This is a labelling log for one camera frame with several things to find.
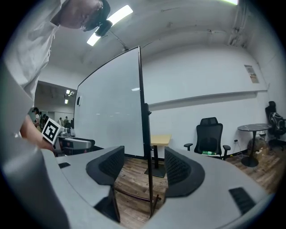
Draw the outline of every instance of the table leg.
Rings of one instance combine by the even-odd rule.
[[[155,169],[159,168],[159,159],[158,159],[158,148],[154,145],[154,161],[155,161]]]
[[[252,140],[251,153],[249,157],[244,157],[241,159],[241,163],[247,167],[255,167],[258,165],[258,160],[253,157],[256,131],[253,131],[252,133],[253,133],[253,140]]]
[[[152,175],[163,178],[166,174],[165,165],[159,165],[158,148],[154,145],[154,164],[152,164]]]

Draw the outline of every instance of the paper notice on wall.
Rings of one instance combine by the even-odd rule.
[[[258,78],[251,65],[245,65],[246,71],[249,73],[252,83],[259,84]]]

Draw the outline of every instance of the whiteboard frame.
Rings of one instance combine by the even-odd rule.
[[[142,158],[142,159],[148,159],[149,155],[151,155],[151,135],[150,135],[150,123],[149,123],[149,108],[148,108],[148,104],[145,104],[145,99],[144,99],[144,87],[143,87],[143,73],[142,73],[142,59],[141,59],[141,48],[140,46],[134,47],[132,49],[129,49],[115,57],[113,57],[112,59],[110,59],[108,62],[106,62],[105,64],[101,65],[99,68],[97,68],[95,71],[93,71],[88,77],[86,77],[78,86],[77,86],[77,91],[76,91],[76,97],[77,97],[77,92],[79,89],[79,86],[86,80],[88,79],[93,73],[95,73],[98,69],[100,69],[101,67],[105,66],[107,63],[109,63],[110,61],[114,60],[115,58],[131,51],[134,49],[138,49],[138,65],[139,65],[139,87],[140,87],[140,103],[141,103],[141,119],[142,119],[142,138],[143,138],[143,147],[144,147],[144,156],[137,156],[137,155],[131,155],[131,154],[125,154],[126,156],[130,156],[130,157],[135,157],[135,158]],[[75,102],[75,106],[74,106],[74,119],[76,119],[76,113],[75,113],[75,109],[77,106],[77,99]]]

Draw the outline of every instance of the ceiling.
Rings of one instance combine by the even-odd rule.
[[[66,91],[68,88],[61,87],[59,85],[49,84],[42,81],[38,81],[35,98],[46,99],[47,102],[60,100],[64,103],[65,99],[68,99],[68,105],[73,106],[76,100],[76,90],[73,96],[67,96]]]
[[[113,26],[93,47],[86,42],[94,31],[60,27],[51,47],[51,64],[86,74],[122,53],[124,47],[141,46],[144,61],[155,53],[186,45],[244,47],[249,37],[244,30],[249,17],[244,5],[222,0],[108,2],[110,15],[127,4],[133,13]]]

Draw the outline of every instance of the person's arm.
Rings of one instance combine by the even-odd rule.
[[[39,148],[45,148],[53,152],[53,145],[43,138],[40,131],[36,129],[30,116],[26,116],[20,129],[20,133],[22,138],[26,138],[29,142],[37,145]]]

